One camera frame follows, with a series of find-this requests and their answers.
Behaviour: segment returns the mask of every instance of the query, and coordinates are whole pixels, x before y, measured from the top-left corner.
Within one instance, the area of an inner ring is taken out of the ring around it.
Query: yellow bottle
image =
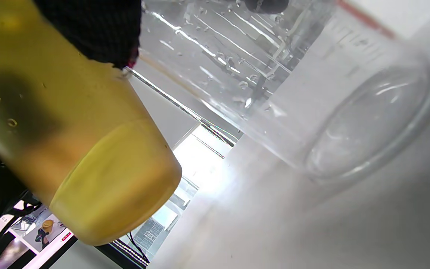
[[[82,56],[30,0],[0,0],[0,158],[90,245],[136,228],[181,178],[120,75]]]

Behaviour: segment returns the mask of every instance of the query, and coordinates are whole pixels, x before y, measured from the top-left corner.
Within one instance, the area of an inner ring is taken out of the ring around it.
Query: computer monitor
[[[0,231],[11,218],[0,218]],[[76,240],[49,209],[41,206],[17,220],[2,237],[0,269],[49,268]]]

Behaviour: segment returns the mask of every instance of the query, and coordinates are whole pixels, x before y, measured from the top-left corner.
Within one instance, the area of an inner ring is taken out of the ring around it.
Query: clear plastic cup
[[[430,66],[344,1],[145,2],[141,59],[317,180],[361,177],[419,133]]]
[[[139,226],[181,179],[121,75],[82,56],[32,1],[0,1],[0,158],[91,245]]]

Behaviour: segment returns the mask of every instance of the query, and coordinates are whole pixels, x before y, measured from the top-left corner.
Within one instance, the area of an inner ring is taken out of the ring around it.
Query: black cable
[[[149,259],[147,256],[145,256],[144,252],[142,251],[142,249],[135,244],[134,241],[134,237],[132,236],[132,231],[130,231],[128,234],[126,234],[127,237],[129,238],[130,242],[136,247],[136,249],[142,254],[142,258],[145,260],[145,262],[150,263]]]
[[[4,228],[0,231],[0,241],[3,237],[3,235],[7,232],[7,230],[18,220],[18,218],[21,218],[22,216],[25,216],[36,209],[38,209],[41,206],[41,203],[33,206],[29,206],[29,203],[24,203],[24,209],[20,212],[15,212],[15,216],[11,218],[10,221],[7,222],[7,224],[4,226]]]

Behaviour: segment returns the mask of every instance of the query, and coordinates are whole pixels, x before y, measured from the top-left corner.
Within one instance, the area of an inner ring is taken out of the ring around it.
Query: white countertop
[[[356,184],[317,185],[244,136],[149,269],[430,268],[430,125]]]

